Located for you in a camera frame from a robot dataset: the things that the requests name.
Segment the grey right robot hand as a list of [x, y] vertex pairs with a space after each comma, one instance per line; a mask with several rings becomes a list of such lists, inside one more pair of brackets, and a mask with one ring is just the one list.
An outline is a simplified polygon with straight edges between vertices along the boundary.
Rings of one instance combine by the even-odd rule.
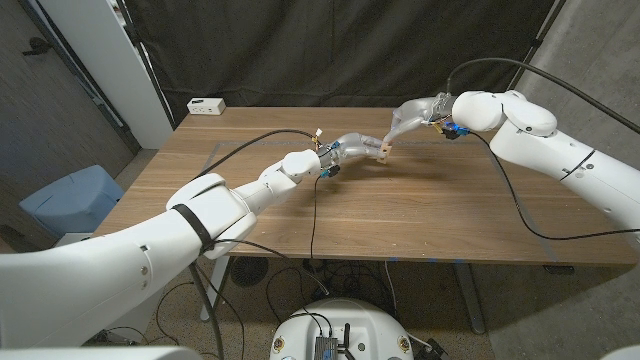
[[392, 112], [391, 129], [383, 143], [391, 145], [400, 135], [428, 126], [451, 115], [456, 96], [439, 93], [435, 97], [408, 100]]

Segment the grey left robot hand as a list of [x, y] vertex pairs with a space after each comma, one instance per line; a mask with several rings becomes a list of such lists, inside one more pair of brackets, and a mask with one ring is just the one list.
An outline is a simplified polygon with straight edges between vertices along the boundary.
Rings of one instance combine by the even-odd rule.
[[347, 133], [319, 148], [317, 155], [320, 167], [327, 169], [356, 157], [385, 159], [386, 154], [382, 151], [382, 145], [383, 142], [375, 137], [360, 133]]

